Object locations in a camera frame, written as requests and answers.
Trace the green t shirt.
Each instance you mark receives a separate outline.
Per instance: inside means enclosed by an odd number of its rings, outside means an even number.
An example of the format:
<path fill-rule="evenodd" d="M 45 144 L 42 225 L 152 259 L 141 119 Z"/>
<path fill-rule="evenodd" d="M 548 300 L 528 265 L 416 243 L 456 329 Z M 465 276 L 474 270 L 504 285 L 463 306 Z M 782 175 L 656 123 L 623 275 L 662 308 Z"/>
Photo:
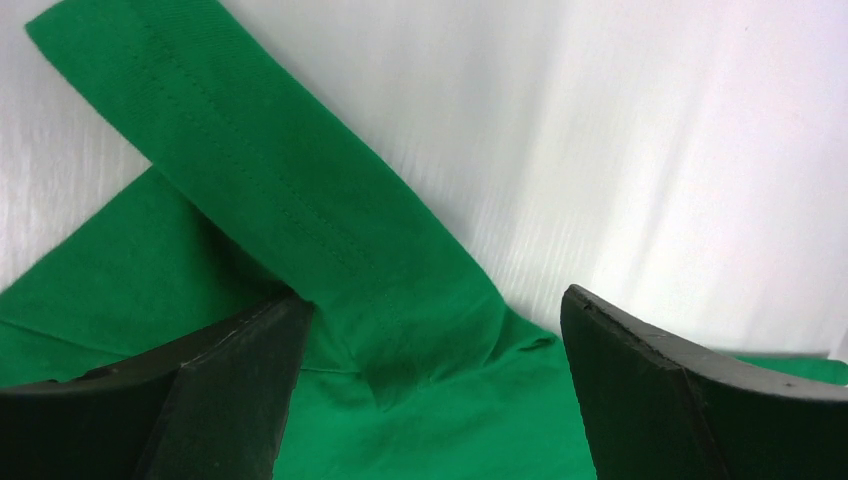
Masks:
<path fill-rule="evenodd" d="M 5 1 L 1 381 L 286 285 L 278 479 L 594 479 L 579 284 L 847 383 L 843 1 Z"/>

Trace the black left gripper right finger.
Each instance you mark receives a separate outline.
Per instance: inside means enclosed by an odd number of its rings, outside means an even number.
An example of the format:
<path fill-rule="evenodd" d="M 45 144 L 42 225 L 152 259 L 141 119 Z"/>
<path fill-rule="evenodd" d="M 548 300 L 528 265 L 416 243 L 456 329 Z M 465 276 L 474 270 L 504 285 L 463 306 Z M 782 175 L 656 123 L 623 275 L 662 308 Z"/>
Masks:
<path fill-rule="evenodd" d="M 601 479 L 843 479 L 847 391 L 717 353 L 579 285 L 560 326 Z"/>

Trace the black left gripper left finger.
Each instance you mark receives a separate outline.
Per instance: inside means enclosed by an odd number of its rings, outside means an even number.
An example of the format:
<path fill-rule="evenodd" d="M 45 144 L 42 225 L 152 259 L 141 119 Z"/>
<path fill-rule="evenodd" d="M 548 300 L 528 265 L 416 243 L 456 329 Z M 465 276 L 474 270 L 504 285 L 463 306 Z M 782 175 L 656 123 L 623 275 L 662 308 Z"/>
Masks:
<path fill-rule="evenodd" d="M 279 295 L 66 382 L 1 392 L 5 479 L 269 479 L 313 316 Z"/>

